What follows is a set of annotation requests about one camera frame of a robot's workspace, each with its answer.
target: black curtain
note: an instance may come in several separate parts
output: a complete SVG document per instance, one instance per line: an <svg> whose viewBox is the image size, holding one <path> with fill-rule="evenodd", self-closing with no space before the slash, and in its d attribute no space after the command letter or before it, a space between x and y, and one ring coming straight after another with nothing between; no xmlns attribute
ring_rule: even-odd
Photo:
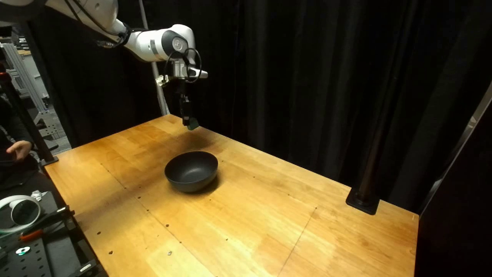
<svg viewBox="0 0 492 277"><path fill-rule="evenodd" d="M145 7L151 28L185 23L196 31L210 80L188 90L203 127L350 187L370 183L413 211L442 174L492 76L489 2L145 0ZM142 28L139 2L122 0L120 19ZM110 63L111 54L93 57L102 50L74 39L68 27L41 19L36 25L39 45L56 40L54 50L65 51L59 60L50 59L53 50L41 51L53 83L61 83L53 74L59 63L70 79L73 68L107 65L105 77L136 88L124 96L151 91L151 76L130 82L128 76L148 73L131 56L119 53ZM84 63L74 53L85 53ZM133 67L120 65L127 59ZM122 102L128 111L151 107ZM173 93L170 102L179 114ZM84 111L88 122L96 111L104 117L104 107L93 110Z"/></svg>

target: wooden table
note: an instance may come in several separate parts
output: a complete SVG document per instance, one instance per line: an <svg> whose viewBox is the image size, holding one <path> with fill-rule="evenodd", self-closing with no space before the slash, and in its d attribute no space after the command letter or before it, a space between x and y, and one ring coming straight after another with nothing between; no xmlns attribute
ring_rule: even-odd
<svg viewBox="0 0 492 277"><path fill-rule="evenodd" d="M188 196L176 156L219 157L217 188ZM414 276L419 216L167 116L61 154L47 171L110 276Z"/></svg>

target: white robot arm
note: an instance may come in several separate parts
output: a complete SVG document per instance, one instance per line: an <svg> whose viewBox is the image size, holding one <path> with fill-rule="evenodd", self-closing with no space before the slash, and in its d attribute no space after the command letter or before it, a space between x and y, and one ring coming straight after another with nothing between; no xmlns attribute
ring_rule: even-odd
<svg viewBox="0 0 492 277"><path fill-rule="evenodd" d="M174 79L208 77L207 71L196 68L197 51L191 28L173 25L167 30L133 31L117 19L117 0L0 0L0 22L27 22L45 7L80 22L116 45L124 45L145 62L173 60Z"/></svg>

